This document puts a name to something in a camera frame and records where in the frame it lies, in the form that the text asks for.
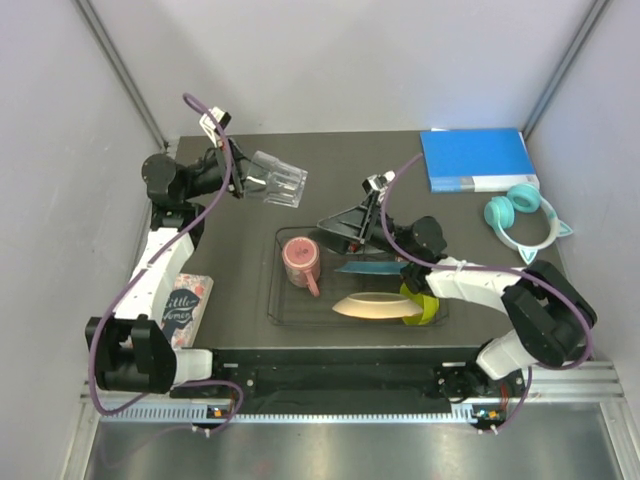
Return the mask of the clear glass cup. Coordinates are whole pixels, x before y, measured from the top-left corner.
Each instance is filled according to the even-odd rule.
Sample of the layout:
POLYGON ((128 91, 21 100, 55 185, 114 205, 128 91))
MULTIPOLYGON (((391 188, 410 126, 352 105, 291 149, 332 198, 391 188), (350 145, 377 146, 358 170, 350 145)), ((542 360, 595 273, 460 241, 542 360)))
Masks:
POLYGON ((244 197, 263 203, 298 208, 308 172, 281 161, 275 156, 256 151, 244 178, 244 197))

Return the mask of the teal scalloped plate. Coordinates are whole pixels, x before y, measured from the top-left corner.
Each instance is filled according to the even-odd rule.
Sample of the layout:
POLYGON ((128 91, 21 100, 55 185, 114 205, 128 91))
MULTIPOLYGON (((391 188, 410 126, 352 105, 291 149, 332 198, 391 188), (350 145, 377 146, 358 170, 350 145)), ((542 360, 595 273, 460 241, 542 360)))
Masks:
POLYGON ((336 269, 338 273, 357 275, 398 276, 407 262, 397 261, 349 261, 336 269))

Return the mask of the pink mug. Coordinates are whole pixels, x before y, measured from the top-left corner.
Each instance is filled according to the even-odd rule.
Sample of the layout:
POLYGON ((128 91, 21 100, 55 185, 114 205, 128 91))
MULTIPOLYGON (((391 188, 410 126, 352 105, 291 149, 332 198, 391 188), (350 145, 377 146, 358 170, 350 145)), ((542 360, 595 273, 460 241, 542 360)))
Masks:
POLYGON ((281 257, 289 282, 319 297, 321 263, 318 244, 308 237, 294 237, 283 246, 281 257))

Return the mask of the beige floral plate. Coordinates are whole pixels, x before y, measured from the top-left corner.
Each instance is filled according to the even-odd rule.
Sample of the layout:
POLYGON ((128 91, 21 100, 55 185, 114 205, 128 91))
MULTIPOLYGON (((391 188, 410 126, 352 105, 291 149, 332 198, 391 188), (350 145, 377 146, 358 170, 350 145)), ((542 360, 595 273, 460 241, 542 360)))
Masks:
POLYGON ((421 308, 408 298, 388 292, 353 293, 334 304, 332 310, 344 316, 370 320, 400 318, 421 313, 421 308))

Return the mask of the lime green bowl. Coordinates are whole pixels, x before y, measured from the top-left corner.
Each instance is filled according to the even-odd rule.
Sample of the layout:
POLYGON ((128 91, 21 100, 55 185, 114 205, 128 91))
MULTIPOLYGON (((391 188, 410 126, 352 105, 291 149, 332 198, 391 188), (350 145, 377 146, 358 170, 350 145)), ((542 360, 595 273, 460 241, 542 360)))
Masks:
POLYGON ((426 325, 435 319, 436 314, 440 309, 440 300, 438 298, 421 293, 414 294, 405 284, 401 285, 399 293, 421 308, 421 313, 419 314, 402 317, 402 321, 405 325, 426 325))

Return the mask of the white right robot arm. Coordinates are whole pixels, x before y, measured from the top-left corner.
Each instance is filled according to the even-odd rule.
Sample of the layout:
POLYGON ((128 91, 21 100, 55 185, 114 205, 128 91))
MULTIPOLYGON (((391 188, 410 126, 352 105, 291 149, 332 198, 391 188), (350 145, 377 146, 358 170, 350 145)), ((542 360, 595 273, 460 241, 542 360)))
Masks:
POLYGON ((525 268, 489 267, 446 255, 439 222, 423 216, 398 226, 379 195, 318 222, 321 243, 339 253, 371 246, 406 260, 400 276, 413 294, 460 300, 504 314, 511 330, 488 341, 469 367, 466 380, 487 396, 515 370, 542 364, 574 368, 593 350, 597 314, 552 263, 535 260, 525 268))

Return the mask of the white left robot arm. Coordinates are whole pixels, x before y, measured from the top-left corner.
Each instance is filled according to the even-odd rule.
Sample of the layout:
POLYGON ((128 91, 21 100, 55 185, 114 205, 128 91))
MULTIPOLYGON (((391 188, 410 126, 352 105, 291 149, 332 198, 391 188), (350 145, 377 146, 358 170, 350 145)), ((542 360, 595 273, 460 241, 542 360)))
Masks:
POLYGON ((207 208, 201 195, 242 194, 241 161, 232 140, 218 140, 195 163, 185 166, 154 154, 141 176, 152 203, 146 246, 132 278, 113 305, 85 328, 90 353, 90 391, 164 394, 192 383, 205 396, 226 387, 225 370, 209 350, 176 349, 161 328, 165 305, 182 267, 204 232, 207 208))

